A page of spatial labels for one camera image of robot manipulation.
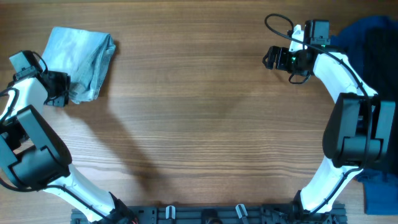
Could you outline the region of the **light blue denim shorts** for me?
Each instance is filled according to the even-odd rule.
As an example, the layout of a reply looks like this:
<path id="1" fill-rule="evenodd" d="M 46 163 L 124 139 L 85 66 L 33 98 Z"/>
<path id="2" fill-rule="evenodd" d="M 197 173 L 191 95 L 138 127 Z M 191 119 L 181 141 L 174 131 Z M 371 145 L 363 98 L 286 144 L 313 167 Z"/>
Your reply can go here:
<path id="1" fill-rule="evenodd" d="M 116 44 L 109 33 L 54 27 L 42 54 L 48 69 L 67 73 L 75 104 L 97 99 Z"/>

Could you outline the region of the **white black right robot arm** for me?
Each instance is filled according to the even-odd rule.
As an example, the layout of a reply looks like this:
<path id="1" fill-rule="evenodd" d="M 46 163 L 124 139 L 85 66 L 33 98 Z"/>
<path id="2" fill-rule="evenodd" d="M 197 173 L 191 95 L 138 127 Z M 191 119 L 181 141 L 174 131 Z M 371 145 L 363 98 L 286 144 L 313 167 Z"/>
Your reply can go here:
<path id="1" fill-rule="evenodd" d="M 266 68 L 316 76 L 335 103 L 323 133 L 324 158 L 295 199 L 296 219 L 328 213 L 347 184 L 387 153 L 395 103 L 383 100 L 353 70 L 348 57 L 328 46 L 288 49 L 272 46 Z"/>

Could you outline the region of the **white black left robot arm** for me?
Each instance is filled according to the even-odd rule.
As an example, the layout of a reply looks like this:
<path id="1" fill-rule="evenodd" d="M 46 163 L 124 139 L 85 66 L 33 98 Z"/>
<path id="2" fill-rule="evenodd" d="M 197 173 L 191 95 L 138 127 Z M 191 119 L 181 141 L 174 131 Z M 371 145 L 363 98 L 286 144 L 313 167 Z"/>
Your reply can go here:
<path id="1" fill-rule="evenodd" d="M 136 223 L 135 214 L 111 192 L 97 187 L 72 163 L 66 144 L 44 120 L 44 105 L 68 103 L 66 73 L 16 74 L 1 95 L 1 168 L 16 192 L 44 191 L 78 209 L 90 223 Z"/>

